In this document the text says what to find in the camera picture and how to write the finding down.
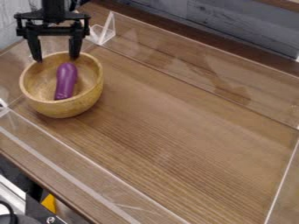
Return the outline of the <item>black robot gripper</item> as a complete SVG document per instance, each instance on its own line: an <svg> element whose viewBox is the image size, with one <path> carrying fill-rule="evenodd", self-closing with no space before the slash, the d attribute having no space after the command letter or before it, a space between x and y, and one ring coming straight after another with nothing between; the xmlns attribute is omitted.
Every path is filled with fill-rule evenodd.
<svg viewBox="0 0 299 224"><path fill-rule="evenodd" d="M26 39L32 58L42 62L38 36L69 36L69 57L80 56L82 38L89 35L90 16L64 11L61 14L45 14L44 10L16 13L16 35Z"/></svg>

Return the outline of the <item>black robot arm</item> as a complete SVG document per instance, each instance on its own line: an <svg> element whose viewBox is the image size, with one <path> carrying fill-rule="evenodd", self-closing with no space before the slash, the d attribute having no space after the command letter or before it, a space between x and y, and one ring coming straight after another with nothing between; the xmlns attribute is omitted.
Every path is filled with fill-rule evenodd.
<svg viewBox="0 0 299 224"><path fill-rule="evenodd" d="M64 0L41 0L41 8L16 13L16 35L26 40L32 58L42 62L40 36L69 36L69 58L80 56L82 39L89 35L89 19L85 13L65 9Z"/></svg>

